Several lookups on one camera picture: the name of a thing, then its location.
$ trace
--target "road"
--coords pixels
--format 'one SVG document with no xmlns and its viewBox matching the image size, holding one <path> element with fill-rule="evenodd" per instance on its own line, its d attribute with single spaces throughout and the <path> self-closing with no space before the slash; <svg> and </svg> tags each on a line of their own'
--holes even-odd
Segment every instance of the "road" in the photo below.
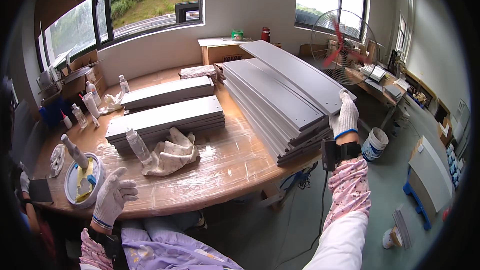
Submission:
<svg viewBox="0 0 480 270">
<path fill-rule="evenodd" d="M 198 12 L 187 13 L 187 20 L 198 19 Z M 119 27 L 113 30 L 113 36 L 115 38 L 120 38 L 127 36 L 133 33 L 141 32 L 153 27 L 165 26 L 170 24 L 175 24 L 175 13 L 160 15 L 153 18 L 140 20 L 135 23 L 127 24 L 125 26 Z"/>
</svg>

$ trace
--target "plastic sheet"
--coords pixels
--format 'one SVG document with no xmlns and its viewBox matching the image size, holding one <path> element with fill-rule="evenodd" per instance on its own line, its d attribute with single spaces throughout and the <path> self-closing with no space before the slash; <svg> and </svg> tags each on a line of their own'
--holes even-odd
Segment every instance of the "plastic sheet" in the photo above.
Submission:
<svg viewBox="0 0 480 270">
<path fill-rule="evenodd" d="M 169 80 L 174 72 L 179 79 L 180 68 L 145 75 L 132 79 L 132 90 L 147 87 L 153 83 Z M 117 94 L 119 85 L 109 88 L 106 93 Z M 95 128 L 91 116 L 85 129 L 75 124 L 67 135 L 83 152 L 91 152 L 102 159 L 105 177 L 120 166 L 128 169 L 122 179 L 133 179 L 139 191 L 138 200 L 127 202 L 119 218 L 144 218 L 171 215 L 202 209 L 207 206 L 229 201 L 247 193 L 260 190 L 269 183 L 276 182 L 319 159 L 320 151 L 296 159 L 279 168 L 267 152 L 255 131 L 247 122 L 238 106 L 231 99 L 223 85 L 215 91 L 225 114 L 225 127 L 195 134 L 195 145 L 200 157 L 193 163 L 168 176 L 143 176 L 142 163 L 133 152 L 118 153 L 105 139 L 107 125 L 114 117 L 121 117 L 123 110 L 102 115 L 98 119 L 100 127 Z M 39 155 L 33 176 L 45 178 L 50 174 L 50 154 L 60 143 L 64 128 L 52 132 L 45 141 Z M 156 143 L 147 144 L 153 150 Z M 65 165 L 72 162 L 65 154 Z M 63 190 L 65 174 L 48 179 L 53 203 L 45 207 L 61 213 L 69 213 L 88 218 L 93 213 L 89 209 L 77 209 L 70 204 Z"/>
</svg>

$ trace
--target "gray floor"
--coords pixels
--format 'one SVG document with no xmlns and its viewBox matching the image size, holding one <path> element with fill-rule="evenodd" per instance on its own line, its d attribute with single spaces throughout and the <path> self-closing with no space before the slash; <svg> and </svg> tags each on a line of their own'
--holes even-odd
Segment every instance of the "gray floor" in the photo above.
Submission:
<svg viewBox="0 0 480 270">
<path fill-rule="evenodd" d="M 370 126 L 379 126 L 387 109 L 361 89 L 355 89 L 360 117 Z M 445 150 L 436 135 L 433 115 L 420 109 L 409 97 L 407 107 L 410 124 L 402 133 L 393 138 L 382 156 L 369 164 L 368 180 L 371 190 L 371 209 L 365 246 L 363 248 L 363 269 L 411 269 L 422 258 L 442 227 L 442 213 L 438 213 L 430 231 L 423 230 L 424 219 L 415 214 L 416 202 L 402 191 L 407 178 L 410 153 L 419 139 L 425 135 L 435 150 Z M 367 131 L 360 130 L 363 141 Z M 311 188 L 297 189 L 285 207 L 274 212 L 271 209 L 254 208 L 259 194 L 246 204 L 225 204 L 209 207 L 205 217 L 207 230 L 191 232 L 191 236 L 216 248 L 247 270 L 271 270 L 281 261 L 288 260 L 310 247 L 319 231 L 321 215 L 321 192 L 325 172 L 316 169 L 311 175 Z M 332 203 L 332 195 L 326 190 L 324 196 L 325 218 Z M 413 247 L 383 249 L 382 236 L 392 228 L 392 213 L 401 203 L 415 214 Z M 313 249 L 277 269 L 301 269 L 312 257 Z"/>
</svg>

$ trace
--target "hand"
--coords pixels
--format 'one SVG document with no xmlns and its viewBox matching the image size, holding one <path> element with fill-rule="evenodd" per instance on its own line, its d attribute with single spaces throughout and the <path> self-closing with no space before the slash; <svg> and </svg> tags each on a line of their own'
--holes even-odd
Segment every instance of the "hand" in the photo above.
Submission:
<svg viewBox="0 0 480 270">
<path fill-rule="evenodd" d="M 359 111 L 357 110 L 357 106 L 353 103 L 347 89 L 343 88 L 340 90 L 340 99 L 342 100 L 340 114 L 330 116 L 330 119 L 328 120 L 330 128 L 333 129 L 335 140 L 348 132 L 358 132 L 357 121 L 359 118 Z"/>
<path fill-rule="evenodd" d="M 96 226 L 111 231 L 115 219 L 122 213 L 127 201 L 138 199 L 137 183 L 133 180 L 120 180 L 127 168 L 120 167 L 113 171 L 105 180 L 96 195 L 96 205 L 93 210 L 92 222 Z"/>
<path fill-rule="evenodd" d="M 22 192 L 28 193 L 30 195 L 30 179 L 28 179 L 28 175 L 27 173 L 25 173 L 25 171 L 22 171 L 20 174 L 20 187 Z"/>
</svg>

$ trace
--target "white rag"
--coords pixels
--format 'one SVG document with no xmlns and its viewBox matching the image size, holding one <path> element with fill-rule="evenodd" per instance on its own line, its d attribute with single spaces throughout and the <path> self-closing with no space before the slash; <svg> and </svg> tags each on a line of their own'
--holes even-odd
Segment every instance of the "white rag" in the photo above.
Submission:
<svg viewBox="0 0 480 270">
<path fill-rule="evenodd" d="M 98 110 L 100 112 L 100 115 L 105 115 L 105 114 L 108 114 L 110 112 L 113 112 L 113 111 L 116 111 L 116 110 L 119 110 L 119 109 L 123 108 L 123 106 L 120 105 L 120 103 L 122 102 L 122 99 L 123 99 L 123 95 L 125 95 L 125 93 L 123 93 L 123 91 L 120 91 L 120 93 L 118 93 L 117 96 L 115 96 L 115 97 L 113 97 L 110 94 L 105 94 L 105 96 L 103 97 L 103 100 L 105 101 L 107 106 L 104 106 L 104 107 L 102 107 L 101 109 Z"/>
<path fill-rule="evenodd" d="M 50 156 L 50 177 L 57 177 L 60 170 L 63 167 L 63 161 L 65 160 L 65 145 L 58 144 L 52 151 Z"/>
<path fill-rule="evenodd" d="M 170 130 L 170 141 L 159 142 L 152 152 L 152 165 L 147 165 L 141 171 L 144 176 L 167 176 L 183 166 L 194 162 L 199 156 L 194 145 L 195 136 L 189 133 L 184 136 L 176 127 Z"/>
</svg>

